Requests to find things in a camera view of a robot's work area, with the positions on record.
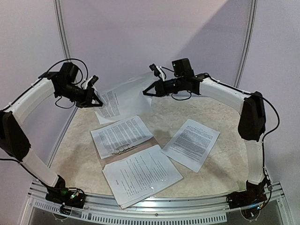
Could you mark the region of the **white dense text sheet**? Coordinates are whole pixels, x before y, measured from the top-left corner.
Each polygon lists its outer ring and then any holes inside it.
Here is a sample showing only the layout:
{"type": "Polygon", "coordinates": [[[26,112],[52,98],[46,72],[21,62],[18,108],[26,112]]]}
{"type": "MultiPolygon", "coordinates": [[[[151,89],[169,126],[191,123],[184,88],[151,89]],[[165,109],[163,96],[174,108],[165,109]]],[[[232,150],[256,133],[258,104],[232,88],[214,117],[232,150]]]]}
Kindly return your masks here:
{"type": "Polygon", "coordinates": [[[135,146],[153,137],[138,115],[92,130],[90,133],[92,138],[100,138],[106,149],[116,149],[126,144],[135,146]]]}

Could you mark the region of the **white agreement sheet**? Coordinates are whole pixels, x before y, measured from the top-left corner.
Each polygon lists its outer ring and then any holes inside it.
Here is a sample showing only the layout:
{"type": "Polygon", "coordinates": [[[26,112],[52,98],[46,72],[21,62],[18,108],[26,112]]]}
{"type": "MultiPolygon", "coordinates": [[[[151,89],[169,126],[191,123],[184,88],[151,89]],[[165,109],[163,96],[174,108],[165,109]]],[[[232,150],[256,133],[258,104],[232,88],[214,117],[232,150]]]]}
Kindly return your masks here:
{"type": "Polygon", "coordinates": [[[188,119],[161,152],[197,173],[219,135],[219,131],[188,119]]]}
{"type": "Polygon", "coordinates": [[[143,95],[143,90],[155,81],[151,72],[129,79],[111,90],[96,91],[103,102],[94,111],[100,124],[111,123],[151,110],[152,97],[143,95]]]}

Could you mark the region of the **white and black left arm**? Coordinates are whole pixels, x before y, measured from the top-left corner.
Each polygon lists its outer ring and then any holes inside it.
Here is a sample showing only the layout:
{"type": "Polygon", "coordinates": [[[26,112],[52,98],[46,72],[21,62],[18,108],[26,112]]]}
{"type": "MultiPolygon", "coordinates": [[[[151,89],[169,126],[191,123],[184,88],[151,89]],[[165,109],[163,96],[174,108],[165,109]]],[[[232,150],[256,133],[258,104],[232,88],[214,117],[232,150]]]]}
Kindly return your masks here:
{"type": "Polygon", "coordinates": [[[33,150],[30,138],[37,132],[30,131],[30,128],[37,128],[33,124],[34,116],[43,112],[40,107],[45,106],[51,97],[68,99],[78,108],[103,105],[93,87],[98,77],[86,75],[77,82],[76,77],[81,70],[73,62],[74,59],[62,60],[59,71],[48,69],[0,111],[0,147],[33,177],[53,188],[51,195],[59,203],[66,203],[70,194],[57,185],[59,176],[33,150]]]}

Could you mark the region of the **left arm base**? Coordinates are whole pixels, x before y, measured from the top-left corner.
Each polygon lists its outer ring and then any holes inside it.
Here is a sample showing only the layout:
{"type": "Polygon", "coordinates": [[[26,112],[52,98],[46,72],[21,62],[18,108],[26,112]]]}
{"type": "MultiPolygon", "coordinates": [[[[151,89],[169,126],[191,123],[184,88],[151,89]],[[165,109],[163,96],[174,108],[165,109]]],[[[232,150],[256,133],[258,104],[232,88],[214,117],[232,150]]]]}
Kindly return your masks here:
{"type": "Polygon", "coordinates": [[[42,183],[46,189],[47,194],[45,199],[53,203],[75,207],[79,209],[84,208],[86,194],[85,192],[76,187],[66,187],[65,180],[58,176],[58,180],[54,187],[42,183]]]}

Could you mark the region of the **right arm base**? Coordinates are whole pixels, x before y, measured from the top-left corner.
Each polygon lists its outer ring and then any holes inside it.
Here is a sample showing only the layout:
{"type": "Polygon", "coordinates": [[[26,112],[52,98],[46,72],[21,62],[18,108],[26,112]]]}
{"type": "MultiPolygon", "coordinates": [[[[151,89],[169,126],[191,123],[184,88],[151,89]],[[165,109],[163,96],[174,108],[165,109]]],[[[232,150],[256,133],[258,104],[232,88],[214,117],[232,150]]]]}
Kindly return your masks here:
{"type": "Polygon", "coordinates": [[[247,180],[246,190],[240,192],[235,191],[226,196],[226,202],[229,204],[229,208],[241,208],[258,203],[262,203],[263,206],[266,205],[270,199],[266,196],[265,186],[267,186],[271,195],[272,186],[269,179],[264,178],[259,184],[253,184],[247,180]]]}

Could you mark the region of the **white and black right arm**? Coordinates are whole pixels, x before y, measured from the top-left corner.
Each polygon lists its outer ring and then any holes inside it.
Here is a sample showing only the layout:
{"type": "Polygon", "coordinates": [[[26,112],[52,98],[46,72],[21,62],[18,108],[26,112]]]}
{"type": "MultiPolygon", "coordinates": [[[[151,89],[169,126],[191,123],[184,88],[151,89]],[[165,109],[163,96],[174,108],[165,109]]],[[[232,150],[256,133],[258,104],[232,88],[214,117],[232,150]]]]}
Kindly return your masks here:
{"type": "Polygon", "coordinates": [[[152,97],[142,120],[183,175],[176,190],[246,189],[242,200],[253,204],[266,184],[261,94],[195,74],[188,59],[173,62],[171,80],[156,65],[150,69],[157,80],[142,92],[152,97]]]}

